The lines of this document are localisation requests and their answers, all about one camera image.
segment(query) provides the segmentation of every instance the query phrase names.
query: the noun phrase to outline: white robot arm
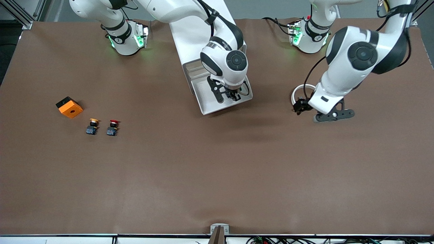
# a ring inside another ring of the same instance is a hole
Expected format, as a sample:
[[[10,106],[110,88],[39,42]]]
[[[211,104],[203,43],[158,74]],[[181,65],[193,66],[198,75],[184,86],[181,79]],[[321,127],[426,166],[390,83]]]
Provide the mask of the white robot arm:
[[[248,61],[239,51],[243,45],[243,33],[231,22],[223,18],[202,0],[138,0],[157,20],[165,23],[178,21],[187,16],[197,16],[208,24],[213,23],[215,33],[202,49],[202,65],[211,73],[208,82],[217,81],[223,85],[228,96],[238,100],[238,89],[244,83]]]
[[[240,99],[238,90],[246,78],[248,61],[246,55],[239,51],[244,39],[236,25],[202,0],[137,1],[155,19],[164,23],[197,16],[213,24],[215,33],[200,53],[203,66],[211,73],[208,82],[219,83],[219,86],[226,88],[228,97],[235,101]],[[69,3],[80,17],[101,22],[118,53],[132,55],[144,46],[145,41],[140,38],[147,35],[147,29],[144,30],[139,23],[125,20],[119,10],[127,4],[126,0],[69,0]]]
[[[408,27],[415,5],[411,0],[393,0],[389,6],[385,33],[354,26],[336,32],[325,56],[329,69],[310,98],[299,99],[293,104],[294,111],[299,114],[314,108],[320,112],[317,121],[321,122],[322,118],[324,121],[338,120],[340,114],[336,112],[336,105],[369,73],[383,74],[401,65],[410,43]],[[354,112],[350,115],[343,112],[342,115],[349,118]]]
[[[126,0],[69,0],[69,4],[78,16],[99,21],[119,54],[133,55],[145,46],[148,29],[126,20],[119,10]]]
[[[325,45],[329,30],[336,19],[335,5],[359,3],[362,0],[309,0],[311,16],[290,26],[291,43],[304,53],[316,53]]]

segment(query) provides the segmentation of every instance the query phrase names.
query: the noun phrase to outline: wires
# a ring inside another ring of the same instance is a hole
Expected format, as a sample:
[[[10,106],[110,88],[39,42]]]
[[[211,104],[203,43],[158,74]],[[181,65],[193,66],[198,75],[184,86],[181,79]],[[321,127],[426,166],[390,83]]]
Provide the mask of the wires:
[[[125,13],[125,10],[124,10],[123,8],[121,8],[121,10],[122,10],[122,12],[124,13],[125,18],[126,18],[127,20],[129,20],[130,18],[128,18],[128,15],[127,15],[127,13]]]
[[[284,24],[282,24],[282,23],[279,23],[279,21],[277,20],[277,18],[274,18],[274,19],[272,19],[272,18],[270,18],[270,17],[264,17],[264,18],[262,18],[263,20],[271,20],[271,21],[273,21],[279,28],[280,28],[280,30],[283,32],[283,33],[285,33],[286,35],[288,35],[288,36],[296,36],[295,34],[292,34],[292,33],[288,33],[288,32],[286,32],[282,27],[286,27],[286,28],[288,28],[288,25],[284,25]]]
[[[316,62],[316,64],[310,69],[309,73],[306,76],[306,79],[304,80],[304,83],[303,83],[303,93],[304,93],[304,96],[306,97],[306,100],[308,99],[307,94],[306,94],[306,83],[307,83],[307,80],[309,79],[309,76],[312,73],[312,71],[315,69],[315,67],[317,67],[319,65],[319,63],[321,61],[323,61],[325,58],[326,57],[324,56],[320,60],[318,60],[318,62]]]
[[[273,240],[271,240],[270,238],[265,237],[264,239],[265,239],[265,241],[266,241],[267,243],[269,243],[269,244],[276,244],[276,243],[275,243]]]
[[[403,66],[410,59],[410,56],[411,56],[411,42],[410,42],[410,34],[408,33],[408,28],[406,28],[404,30],[404,35],[405,35],[405,38],[407,39],[408,55],[407,55],[407,58],[400,65],[398,65],[398,67]]]
[[[384,9],[386,10],[386,15],[380,16],[380,7],[381,6],[378,6],[378,8],[377,8],[377,16],[378,16],[378,18],[384,18],[384,17],[386,17],[387,16],[387,12],[389,12],[389,9],[390,9],[389,2],[387,0],[383,0],[383,3],[384,3]]]
[[[205,12],[207,13],[208,18],[211,17],[210,12],[208,11],[207,7],[205,6],[204,2],[202,0],[196,0],[201,6],[202,8],[205,10]],[[210,24],[211,27],[211,36],[214,36],[214,24],[211,23]]]
[[[243,84],[245,84],[245,85],[246,85],[246,88],[247,88],[247,93],[243,93],[243,92],[241,92],[241,87],[240,87],[240,88],[238,88],[238,93],[239,93],[239,94],[241,94],[241,95],[243,95],[243,96],[248,96],[248,95],[250,94],[250,89],[249,89],[249,86],[247,85],[247,83],[246,83],[246,82],[243,82]]]
[[[132,10],[137,10],[137,9],[138,9],[137,3],[135,3],[134,0],[131,0],[131,1],[134,3],[134,5],[135,5],[136,7],[135,7],[135,8],[131,8],[131,7],[128,7],[128,6],[124,6],[124,8],[132,9]]]
[[[118,244],[118,237],[117,236],[112,237],[112,244]]]
[[[275,19],[272,19],[272,18],[270,18],[270,17],[264,17],[264,18],[262,18],[263,20],[271,20],[271,21],[273,21],[275,24],[277,24],[277,25],[280,25],[280,26],[283,26],[283,27],[288,27],[287,25],[284,25],[284,24],[281,24],[281,23],[279,23],[278,21],[277,21],[277,18],[275,18]]]
[[[390,9],[389,2],[388,2],[387,0],[384,0],[383,2],[384,2],[384,8],[385,8],[385,10],[386,10],[386,15],[384,15],[384,16],[380,16],[380,13],[379,13],[380,9],[377,9],[377,16],[378,16],[379,18],[386,18],[386,19],[384,20],[383,24],[382,24],[382,25],[381,25],[377,30],[375,30],[375,31],[379,31],[379,30],[381,30],[381,29],[386,25],[387,21],[388,21],[389,18],[390,18],[389,16],[387,16],[387,13],[389,12],[389,9]]]
[[[246,241],[246,244],[249,244],[249,242],[251,241],[251,240],[253,240],[253,239],[255,239],[254,237],[250,237],[247,241]]]

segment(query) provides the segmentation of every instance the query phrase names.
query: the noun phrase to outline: black cable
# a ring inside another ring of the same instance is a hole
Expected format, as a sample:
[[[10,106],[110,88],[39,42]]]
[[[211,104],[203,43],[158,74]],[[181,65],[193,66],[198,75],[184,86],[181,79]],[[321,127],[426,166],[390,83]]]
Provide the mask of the black cable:
[[[249,241],[251,241],[252,239],[255,239],[254,237],[250,237],[250,239],[248,239],[247,241],[246,241],[246,244],[249,244]]]
[[[125,11],[124,11],[122,8],[121,8],[121,10],[122,10],[122,12],[124,12],[125,18],[126,18],[127,20],[129,20],[130,18],[128,18],[127,13],[125,13]]]
[[[280,26],[282,26],[282,27],[288,27],[287,25],[284,25],[284,24],[282,24],[282,23],[279,23],[278,21],[277,21],[277,18],[276,19],[272,19],[272,18],[270,18],[270,17],[264,17],[264,18],[262,18],[263,20],[271,20],[271,21],[273,21],[275,24],[277,24],[277,25],[280,25]]]
[[[315,242],[308,240],[308,239],[304,239],[304,238],[300,238],[299,240],[305,241],[308,244],[316,244]]]
[[[134,5],[136,6],[135,8],[132,8],[132,7],[128,7],[128,6],[123,6],[124,8],[127,8],[127,9],[132,9],[132,10],[137,10],[138,9],[138,5],[137,5],[137,3],[135,3],[134,2],[134,0],[131,0],[133,3],[134,3]]]
[[[389,17],[386,17],[386,19],[384,20],[383,24],[378,29],[376,29],[375,31],[381,30],[386,25],[386,23],[387,23],[388,20],[389,20]]]
[[[369,241],[366,240],[357,240],[357,239],[347,239],[344,242],[336,243],[336,244],[356,244],[356,243],[362,243],[362,244],[369,244]]]
[[[384,3],[384,5],[387,5],[387,9],[390,10],[389,2],[387,0],[384,0],[383,3]],[[377,8],[377,16],[378,16],[378,18],[384,18],[384,17],[386,17],[388,10],[386,10],[386,15],[380,16],[380,10]]]
[[[320,63],[321,61],[323,61],[325,58],[326,58],[326,57],[324,56],[324,57],[322,57],[320,60],[318,60],[318,62],[316,62],[316,64],[315,64],[315,65],[310,69],[309,73],[308,73],[307,76],[306,76],[306,79],[304,80],[304,84],[303,84],[303,92],[304,92],[304,97],[306,98],[306,100],[308,99],[307,94],[306,94],[306,83],[307,83],[307,79],[309,79],[309,76],[310,76],[310,74],[312,73],[313,69],[314,69],[315,67],[317,67],[317,65],[319,65],[319,63]]]
[[[249,88],[249,86],[247,85],[247,83],[246,82],[243,82],[243,84],[245,84],[246,85],[246,88],[247,88],[247,94],[246,93],[241,93],[240,91],[242,90],[242,86],[240,86],[239,88],[238,88],[238,93],[239,94],[241,94],[241,95],[243,95],[243,96],[248,96],[248,95],[250,95],[250,88]]]
[[[299,240],[297,240],[297,239],[292,239],[291,242],[288,242],[287,239],[285,239],[285,240],[286,240],[286,243],[287,243],[287,244],[293,244],[294,242],[298,242],[298,243],[300,243],[300,244],[304,244],[304,243],[302,243],[301,241],[299,241]]]
[[[420,15],[422,15],[429,7],[431,7],[431,5],[433,5],[434,2],[431,2],[430,5],[428,5],[428,7],[426,7],[424,10],[422,10],[422,12],[420,12],[418,14],[418,16],[416,16],[416,18],[413,19],[413,21],[415,21],[417,18],[419,18]]]
[[[276,244],[273,240],[271,240],[270,238],[264,238],[267,242],[269,242],[270,244]]]
[[[276,243],[276,244],[279,244],[280,242],[282,243],[282,244],[288,244],[288,242],[285,240],[285,239],[280,239],[280,238],[277,238],[279,241]]]
[[[355,88],[351,89],[352,91],[356,90],[361,84],[362,82],[360,82],[358,85],[355,86]]]
[[[211,17],[210,12],[208,11],[207,7],[205,6],[205,4],[203,3],[202,0],[196,0],[201,6],[202,8],[205,10],[205,12],[207,13],[208,18]],[[214,23],[210,24],[211,27],[211,36],[214,36]]]
[[[289,33],[289,32],[286,32],[283,28],[282,28],[282,26],[280,25],[280,23],[277,25],[280,29],[281,29],[281,31],[283,32],[283,33],[285,33],[286,35],[288,35],[288,36],[296,36],[295,34],[291,34],[291,33]]]
[[[296,242],[298,242],[298,243],[300,243],[300,244],[305,244],[302,241],[300,241],[300,239],[293,239],[293,240],[296,241]]]
[[[405,38],[407,39],[407,44],[408,44],[408,55],[407,55],[407,58],[400,64],[400,65],[398,65],[398,67],[401,67],[401,66],[403,66],[409,59],[410,59],[410,56],[411,56],[411,42],[410,42],[410,34],[409,34],[409,32],[408,32],[408,28],[406,28],[405,30],[404,30],[404,35],[405,35]]]

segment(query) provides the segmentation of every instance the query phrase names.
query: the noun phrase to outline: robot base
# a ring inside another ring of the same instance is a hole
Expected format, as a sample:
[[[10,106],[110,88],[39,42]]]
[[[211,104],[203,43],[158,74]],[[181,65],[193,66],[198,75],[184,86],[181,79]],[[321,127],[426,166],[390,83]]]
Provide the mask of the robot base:
[[[289,42],[304,53],[316,53],[326,44],[329,34],[323,38],[323,41],[314,42],[310,36],[303,32],[306,24],[307,22],[303,19],[288,26],[288,33],[295,35],[289,36]]]
[[[112,47],[116,49],[119,54],[131,56],[136,54],[141,48],[146,48],[149,30],[147,26],[143,26],[132,20],[127,20],[127,23],[131,26],[132,32],[123,44],[118,44],[116,38],[112,40],[109,37],[109,39],[112,43]]]
[[[246,77],[245,85],[242,87],[248,86],[250,92],[247,96],[240,95],[238,101],[223,96],[224,100],[218,102],[207,80],[210,73],[203,67],[200,59],[185,63],[183,68],[189,85],[192,86],[194,94],[196,95],[197,102],[199,103],[203,115],[234,106],[253,98],[252,88],[250,87],[249,80]]]

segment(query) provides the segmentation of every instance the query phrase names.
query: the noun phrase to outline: white cable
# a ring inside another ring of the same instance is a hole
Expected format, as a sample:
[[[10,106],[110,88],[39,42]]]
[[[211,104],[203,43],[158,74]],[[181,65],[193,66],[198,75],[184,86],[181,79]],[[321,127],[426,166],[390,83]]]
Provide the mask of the white cable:
[[[297,90],[300,90],[300,89],[303,89],[303,87],[304,87],[304,84],[299,85],[298,87],[296,87],[296,88],[294,89],[294,91],[293,91],[293,93],[292,93],[292,95],[291,95],[291,103],[292,103],[293,105],[296,103],[296,98],[295,98],[296,91],[297,91]],[[312,90],[315,90],[315,86],[314,86],[314,85],[311,85],[311,84],[306,84],[306,88],[310,88],[310,89],[312,89]]]

